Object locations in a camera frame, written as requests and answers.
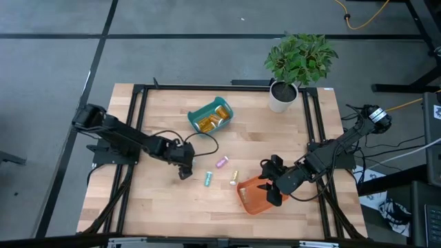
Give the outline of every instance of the white plant pot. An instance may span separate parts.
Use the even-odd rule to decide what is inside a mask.
[[[288,109],[288,107],[297,99],[298,96],[298,90],[296,85],[294,85],[293,83],[291,84],[292,87],[294,87],[295,91],[296,91],[296,97],[294,98],[294,100],[290,101],[290,102],[282,102],[276,99],[276,97],[273,96],[273,94],[271,93],[271,90],[273,88],[273,85],[277,83],[274,82],[271,84],[271,87],[269,88],[269,108],[276,112],[276,113],[281,113],[284,112],[285,110]]]

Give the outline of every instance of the teal object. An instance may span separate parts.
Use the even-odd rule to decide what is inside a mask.
[[[212,181],[213,172],[207,172],[205,175],[205,186],[208,187]]]
[[[208,134],[211,134],[215,132],[216,130],[219,130],[222,127],[225,127],[234,116],[233,109],[228,105],[227,101],[223,99],[220,96],[216,96],[214,101],[211,103],[208,103],[207,105],[203,106],[201,109],[195,111],[195,112],[188,112],[187,117],[190,124],[192,124],[193,128],[199,132],[198,127],[195,125],[195,123],[198,123],[198,121],[202,120],[204,117],[208,117],[210,114],[216,114],[214,109],[218,107],[219,105],[222,105],[225,110],[227,110],[229,114],[229,119],[226,121],[223,121],[218,127],[214,128],[212,131],[208,132]]]

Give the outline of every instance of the yellow cable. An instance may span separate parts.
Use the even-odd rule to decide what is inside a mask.
[[[343,7],[343,9],[345,10],[345,14],[347,14],[347,9],[346,9],[346,7],[345,7],[345,5],[344,5],[343,3],[341,3],[339,0],[334,0],[334,1],[336,1],[338,4],[340,4],[340,5]],[[370,18],[370,20],[368,20],[368,21],[365,22],[363,25],[361,25],[361,26],[359,26],[359,27],[357,27],[357,28],[353,28],[353,27],[351,27],[351,24],[349,23],[349,18],[346,17],[345,19],[346,19],[346,24],[347,24],[347,26],[348,26],[350,29],[352,29],[352,30],[357,30],[357,29],[361,29],[361,28],[365,27],[365,26],[366,26],[367,24],[369,24],[372,20],[374,20],[374,19],[378,16],[378,14],[380,14],[380,13],[383,11],[384,7],[386,7],[386,5],[389,3],[389,1],[390,1],[390,0],[386,0],[386,2],[383,4],[383,6],[381,6],[381,8],[377,11],[377,13],[375,13],[375,14],[372,16],[372,18]]]
[[[390,111],[393,111],[393,110],[397,110],[397,109],[399,109],[399,108],[406,107],[406,106],[408,106],[408,105],[410,105],[410,104],[412,104],[412,103],[417,103],[417,102],[419,102],[419,101],[421,101],[421,100],[422,100],[422,98],[420,98],[420,99],[416,99],[416,100],[413,100],[413,101],[409,101],[408,103],[405,103],[405,104],[402,104],[402,105],[399,105],[399,106],[396,106],[396,107],[391,107],[390,109],[385,110],[385,111],[386,111],[386,112],[390,112]]]

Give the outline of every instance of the wooden table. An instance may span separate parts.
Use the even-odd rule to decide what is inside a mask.
[[[132,94],[132,84],[116,84],[108,113],[125,121]],[[323,238],[317,200],[301,203],[289,199],[281,207],[250,216],[241,207],[236,189],[229,184],[234,170],[239,181],[259,175],[260,160],[277,154],[292,163],[306,152],[308,143],[302,96],[289,109],[277,114],[268,107],[267,92],[219,92],[198,90],[149,90],[142,131],[146,134],[171,129],[186,137],[194,133],[187,113],[223,97],[233,108],[231,123],[214,134],[219,142],[215,154],[196,158],[193,175],[186,180],[178,177],[178,167],[141,153],[135,167],[130,199],[125,216],[124,234],[148,236],[191,236],[230,238]],[[318,89],[322,119],[327,138],[342,134],[336,96],[332,89]],[[139,104],[135,109],[137,116]],[[315,112],[311,107],[316,139]],[[164,134],[175,138],[173,134]],[[196,153],[209,152],[215,144],[208,138],[194,136],[189,140]],[[215,163],[230,158],[221,169]],[[205,172],[213,171],[209,187],[204,186]],[[81,212],[78,231],[92,224],[109,200],[115,165],[105,165],[90,178]],[[334,173],[338,202],[357,230],[367,235],[354,179],[343,169]],[[294,193],[307,198],[317,193],[316,185],[305,182]],[[331,233],[335,236],[332,211],[328,206]],[[116,207],[112,230],[116,228]]]

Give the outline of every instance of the potted plant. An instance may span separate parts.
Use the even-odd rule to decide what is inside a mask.
[[[278,46],[271,48],[265,61],[265,67],[276,78],[269,89],[269,108],[284,112],[296,100],[298,87],[326,78],[334,57],[338,55],[324,35],[287,34]]]

